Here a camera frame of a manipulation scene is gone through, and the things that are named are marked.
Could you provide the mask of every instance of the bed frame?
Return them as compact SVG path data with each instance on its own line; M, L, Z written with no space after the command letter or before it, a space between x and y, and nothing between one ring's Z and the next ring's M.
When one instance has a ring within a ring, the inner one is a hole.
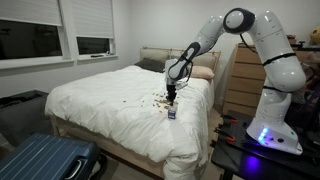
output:
M171 55L181 55L183 49L168 49L168 48L151 48L143 47L143 49L154 49L169 51ZM220 52L208 52L216 58L213 72L216 70L216 66L219 61ZM94 141L101 148L103 153L107 156L116 159L117 161L124 163L154 179L164 179L162 171L163 162L154 162L146 156L139 155L131 150L124 148L122 145L116 143L110 138L106 138L99 133L92 132L87 128L74 124L70 121L63 120L61 118L50 116L53 126L54 134L57 136L71 136L86 141Z

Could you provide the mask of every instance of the white wall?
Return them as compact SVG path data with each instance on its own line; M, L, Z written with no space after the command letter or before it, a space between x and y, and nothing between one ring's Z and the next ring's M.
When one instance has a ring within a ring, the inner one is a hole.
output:
M286 34L309 41L309 33L320 24L319 0L131 0L133 63L139 59L139 48L155 46L186 48L210 16L224 16L242 7L253 13L273 11ZM246 34L247 42L252 43ZM239 36L224 34L213 50L222 51L216 72L216 103L222 103L226 86L225 69Z
M0 71L0 97L29 91L50 92L54 87L82 77L123 68L130 64L129 0L114 0L114 30L118 59L46 65Z

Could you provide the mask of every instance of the blue suitcase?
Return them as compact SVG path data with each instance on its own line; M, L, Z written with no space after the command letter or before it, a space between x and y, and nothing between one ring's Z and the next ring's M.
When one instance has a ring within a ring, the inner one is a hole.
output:
M0 162L0 179L88 179L99 155L93 142L36 133Z

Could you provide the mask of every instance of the white robotic arm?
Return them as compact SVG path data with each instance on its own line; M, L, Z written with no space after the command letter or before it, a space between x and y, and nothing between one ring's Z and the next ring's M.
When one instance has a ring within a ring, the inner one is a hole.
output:
M301 154L298 136L284 122L284 117L291 92L302 87L306 77L278 18L270 11L255 16L245 9L235 8L223 19L211 17L179 60L166 62L167 98L171 105L176 96L176 82L189 73L188 64L195 56L209 51L223 32L249 33L267 74L256 115L247 133L263 146Z

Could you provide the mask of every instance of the white bedsheet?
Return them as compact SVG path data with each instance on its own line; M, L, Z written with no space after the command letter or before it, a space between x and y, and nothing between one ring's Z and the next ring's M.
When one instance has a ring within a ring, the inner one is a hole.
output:
M213 82L190 78L178 91L176 120L167 119L164 73L137 66L98 74L52 90L46 114L114 139L155 162L165 160L166 179L196 179L208 157L207 113Z

